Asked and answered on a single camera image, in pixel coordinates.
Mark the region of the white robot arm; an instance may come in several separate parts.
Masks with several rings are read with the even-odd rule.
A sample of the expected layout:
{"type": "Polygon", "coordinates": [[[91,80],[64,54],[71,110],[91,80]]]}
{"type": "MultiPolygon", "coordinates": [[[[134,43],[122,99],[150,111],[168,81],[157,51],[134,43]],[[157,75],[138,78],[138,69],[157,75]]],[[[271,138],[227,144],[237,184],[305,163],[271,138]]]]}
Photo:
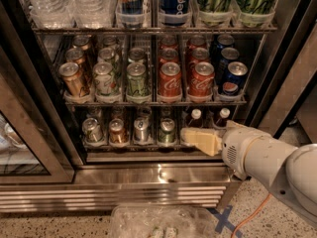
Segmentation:
{"type": "Polygon", "coordinates": [[[317,145],[295,147],[256,128],[228,121],[223,129],[183,128],[181,139],[219,154],[234,175],[252,177],[313,227],[317,227],[317,145]]]}

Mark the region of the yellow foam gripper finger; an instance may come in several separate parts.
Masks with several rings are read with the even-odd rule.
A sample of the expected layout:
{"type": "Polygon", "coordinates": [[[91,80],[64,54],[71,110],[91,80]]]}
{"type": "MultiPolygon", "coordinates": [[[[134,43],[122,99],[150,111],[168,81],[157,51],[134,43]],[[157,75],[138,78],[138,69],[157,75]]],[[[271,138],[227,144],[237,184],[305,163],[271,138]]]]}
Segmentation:
{"type": "Polygon", "coordinates": [[[189,146],[194,146],[208,156],[215,156],[222,151],[223,130],[206,128],[182,128],[180,137],[189,146]]]}
{"type": "Polygon", "coordinates": [[[231,129],[240,129],[240,128],[245,128],[245,125],[237,123],[233,120],[228,120],[227,121],[227,125],[226,125],[226,129],[227,130],[231,130],[231,129]]]}

